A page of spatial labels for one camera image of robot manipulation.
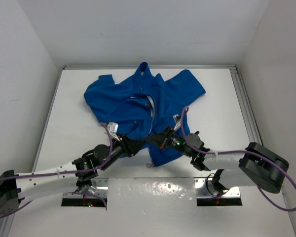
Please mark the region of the blue zip-up jacket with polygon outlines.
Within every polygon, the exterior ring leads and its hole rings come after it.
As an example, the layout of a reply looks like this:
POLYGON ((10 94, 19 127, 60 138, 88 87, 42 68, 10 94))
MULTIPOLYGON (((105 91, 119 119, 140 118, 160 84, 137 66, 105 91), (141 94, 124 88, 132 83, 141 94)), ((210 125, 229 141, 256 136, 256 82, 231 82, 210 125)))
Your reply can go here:
POLYGON ((112 75, 100 75, 87 87, 84 99, 99 123, 115 122, 119 134, 143 140, 174 127, 173 116, 180 115, 184 106, 205 93, 190 70, 164 80, 142 62, 133 75, 120 83, 115 83, 112 75))

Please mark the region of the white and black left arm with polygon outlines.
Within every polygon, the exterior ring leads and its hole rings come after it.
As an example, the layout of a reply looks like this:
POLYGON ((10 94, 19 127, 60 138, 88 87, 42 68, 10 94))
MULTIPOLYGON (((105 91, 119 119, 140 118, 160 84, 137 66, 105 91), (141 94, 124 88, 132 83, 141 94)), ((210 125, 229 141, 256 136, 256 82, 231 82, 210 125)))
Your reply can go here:
POLYGON ((57 193, 80 192, 92 185, 98 172, 106 170, 120 157, 132 157, 145 145, 125 135, 99 144, 81 157, 55 168, 32 173, 7 170, 0 176, 0 218, 8 216, 35 199, 57 193))

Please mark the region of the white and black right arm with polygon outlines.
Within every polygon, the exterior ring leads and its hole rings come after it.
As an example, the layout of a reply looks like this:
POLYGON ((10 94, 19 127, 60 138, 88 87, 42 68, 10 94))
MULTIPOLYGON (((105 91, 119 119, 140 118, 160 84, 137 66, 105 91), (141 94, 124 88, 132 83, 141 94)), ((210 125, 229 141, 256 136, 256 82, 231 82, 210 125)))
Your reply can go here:
POLYGON ((210 190, 222 193, 233 187, 256 186, 269 193, 281 191, 285 176, 280 170, 287 171, 289 163, 279 155, 251 142, 242 153, 219 152, 205 148, 198 133, 186 137, 175 134, 172 127, 145 138, 145 141, 160 150, 169 148, 191 158, 191 164, 199 171, 215 171, 210 190))

